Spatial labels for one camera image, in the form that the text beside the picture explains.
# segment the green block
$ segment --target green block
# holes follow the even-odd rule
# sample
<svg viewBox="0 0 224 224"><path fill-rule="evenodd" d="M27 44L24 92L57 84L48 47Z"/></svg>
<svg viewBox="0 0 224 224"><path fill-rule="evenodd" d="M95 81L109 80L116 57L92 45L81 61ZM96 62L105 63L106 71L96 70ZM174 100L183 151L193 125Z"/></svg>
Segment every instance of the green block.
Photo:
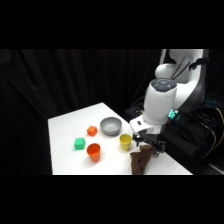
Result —
<svg viewBox="0 0 224 224"><path fill-rule="evenodd" d="M76 150L83 150L83 149L85 149L85 139L84 138L77 138L75 140L74 146L75 146Z"/></svg>

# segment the metal bowl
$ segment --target metal bowl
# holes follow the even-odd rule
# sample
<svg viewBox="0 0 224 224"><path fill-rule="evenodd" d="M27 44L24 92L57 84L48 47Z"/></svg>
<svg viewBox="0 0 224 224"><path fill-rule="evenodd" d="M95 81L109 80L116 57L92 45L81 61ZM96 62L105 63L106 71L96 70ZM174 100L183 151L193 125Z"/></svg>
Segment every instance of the metal bowl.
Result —
<svg viewBox="0 0 224 224"><path fill-rule="evenodd" d="M106 135L116 135L120 132L122 126L121 120L116 117L108 117L101 121L100 127Z"/></svg>

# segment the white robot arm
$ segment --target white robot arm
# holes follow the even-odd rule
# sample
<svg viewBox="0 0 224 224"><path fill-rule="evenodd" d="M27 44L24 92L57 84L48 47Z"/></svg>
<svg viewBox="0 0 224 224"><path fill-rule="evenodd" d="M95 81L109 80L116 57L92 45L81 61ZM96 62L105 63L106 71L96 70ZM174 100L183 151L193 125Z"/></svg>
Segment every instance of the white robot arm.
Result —
<svg viewBox="0 0 224 224"><path fill-rule="evenodd" d="M165 151L159 135L165 128L171 109L185 113L201 107L205 97L208 50L171 49L176 64L160 65L146 93L144 113L130 121L133 140L151 144L158 153Z"/></svg>

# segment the brown object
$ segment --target brown object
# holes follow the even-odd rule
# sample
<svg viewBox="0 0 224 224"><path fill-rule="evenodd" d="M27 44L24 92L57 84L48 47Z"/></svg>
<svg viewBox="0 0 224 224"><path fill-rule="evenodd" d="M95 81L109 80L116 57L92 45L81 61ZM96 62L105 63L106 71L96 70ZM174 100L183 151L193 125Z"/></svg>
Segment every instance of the brown object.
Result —
<svg viewBox="0 0 224 224"><path fill-rule="evenodd" d="M130 154L132 158L132 175L143 175L151 156L155 154L155 150L151 145L140 145L139 148L141 152L133 152Z"/></svg>

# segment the red cube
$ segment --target red cube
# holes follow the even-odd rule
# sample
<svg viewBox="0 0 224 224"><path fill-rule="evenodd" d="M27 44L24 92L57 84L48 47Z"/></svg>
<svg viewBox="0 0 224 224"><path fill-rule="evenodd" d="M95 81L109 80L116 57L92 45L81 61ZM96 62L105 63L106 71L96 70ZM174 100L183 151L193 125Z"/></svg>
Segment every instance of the red cube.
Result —
<svg viewBox="0 0 224 224"><path fill-rule="evenodd" d="M90 126L87 130L88 135L94 137L97 133L97 128L94 126Z"/></svg>

